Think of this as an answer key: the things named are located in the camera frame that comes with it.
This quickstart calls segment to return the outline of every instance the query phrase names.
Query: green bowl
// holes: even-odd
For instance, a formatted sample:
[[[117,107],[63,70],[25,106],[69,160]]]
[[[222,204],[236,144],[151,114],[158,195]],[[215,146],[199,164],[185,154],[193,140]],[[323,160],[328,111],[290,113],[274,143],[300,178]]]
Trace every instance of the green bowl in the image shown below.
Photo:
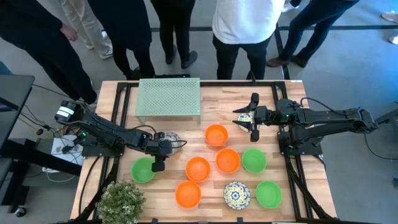
[[[260,173],[266,168],[266,155],[258,149],[249,149],[242,156],[243,167],[252,173]]]
[[[135,161],[131,167],[131,176],[137,183],[144,184],[149,182],[155,177],[155,173],[152,172],[153,159],[141,158]]]
[[[282,202],[282,191],[272,181],[263,181],[256,188],[256,198],[264,208],[277,208]]]

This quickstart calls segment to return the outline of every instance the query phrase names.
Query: potted plant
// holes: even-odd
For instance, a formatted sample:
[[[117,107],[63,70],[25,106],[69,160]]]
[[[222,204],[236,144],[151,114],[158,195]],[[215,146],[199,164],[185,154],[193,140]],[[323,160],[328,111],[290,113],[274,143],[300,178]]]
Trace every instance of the potted plant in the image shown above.
[[[120,180],[110,183],[96,204],[104,224],[133,224],[139,221],[146,199],[134,182]]]

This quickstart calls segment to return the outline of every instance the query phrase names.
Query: orange bowl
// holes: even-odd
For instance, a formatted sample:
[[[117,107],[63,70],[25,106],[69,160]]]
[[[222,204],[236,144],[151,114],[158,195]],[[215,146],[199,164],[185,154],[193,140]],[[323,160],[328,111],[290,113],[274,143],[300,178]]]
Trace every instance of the orange bowl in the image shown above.
[[[224,146],[228,140],[228,132],[224,126],[213,124],[206,129],[205,139],[211,146]]]
[[[195,182],[203,182],[210,176],[210,164],[202,157],[190,159],[185,167],[187,177]]]
[[[183,208],[193,208],[199,204],[201,197],[197,183],[184,180],[175,190],[175,200]]]
[[[239,169],[241,159],[235,150],[223,149],[217,154],[216,165],[220,171],[232,174]]]

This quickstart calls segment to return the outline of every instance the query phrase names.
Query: beige pants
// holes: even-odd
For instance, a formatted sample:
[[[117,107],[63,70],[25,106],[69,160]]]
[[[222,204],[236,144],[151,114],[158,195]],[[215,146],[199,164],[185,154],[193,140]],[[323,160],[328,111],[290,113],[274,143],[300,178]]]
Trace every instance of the beige pants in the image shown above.
[[[100,23],[94,16],[87,0],[61,0],[62,8],[69,22],[87,46],[93,45],[100,55],[110,46],[104,41]]]

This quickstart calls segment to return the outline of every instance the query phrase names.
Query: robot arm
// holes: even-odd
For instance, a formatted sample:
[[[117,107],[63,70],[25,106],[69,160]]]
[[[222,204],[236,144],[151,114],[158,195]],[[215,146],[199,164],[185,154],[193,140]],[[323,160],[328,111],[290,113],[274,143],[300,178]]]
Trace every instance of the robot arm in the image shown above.
[[[252,122],[233,121],[252,131],[251,141],[259,140],[257,124],[291,125],[291,139],[304,141],[308,138],[318,138],[329,134],[351,131],[354,133],[370,133],[377,129],[377,123],[371,114],[361,108],[340,111],[313,111],[302,108],[302,105],[288,99],[281,99],[277,103],[277,110],[272,111],[266,106],[258,106],[259,95],[253,93],[250,104],[234,113],[248,113],[253,111]],[[323,124],[309,128],[314,124]]]
[[[164,160],[172,152],[170,141],[159,140],[164,133],[155,133],[153,136],[151,133],[137,128],[124,129],[91,112],[83,103],[62,101],[55,119],[65,126],[86,131],[108,149],[126,146],[154,156],[155,162],[152,164],[154,172],[165,169]]]

